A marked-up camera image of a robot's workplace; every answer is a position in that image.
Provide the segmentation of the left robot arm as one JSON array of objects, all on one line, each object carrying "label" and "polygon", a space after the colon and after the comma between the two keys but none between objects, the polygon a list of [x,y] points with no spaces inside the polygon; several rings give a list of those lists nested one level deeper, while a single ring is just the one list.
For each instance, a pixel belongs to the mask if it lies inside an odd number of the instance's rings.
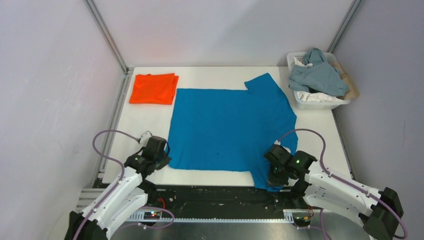
[{"label": "left robot arm", "polygon": [[109,240],[118,228],[138,209],[155,212],[157,186],[147,177],[171,161],[166,139],[151,136],[145,146],[122,164],[115,180],[91,204],[69,214],[66,240]]}]

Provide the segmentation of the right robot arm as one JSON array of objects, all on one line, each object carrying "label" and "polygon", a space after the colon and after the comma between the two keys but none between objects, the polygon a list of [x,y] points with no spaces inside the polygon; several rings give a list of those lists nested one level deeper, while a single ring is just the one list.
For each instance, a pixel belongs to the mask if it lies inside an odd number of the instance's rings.
[{"label": "right robot arm", "polygon": [[290,202],[297,209],[306,205],[343,216],[376,240],[393,240],[404,211],[398,193],[385,187],[367,186],[329,168],[314,156],[297,151],[291,154],[273,144],[264,157],[270,163],[268,185],[294,185]]}]

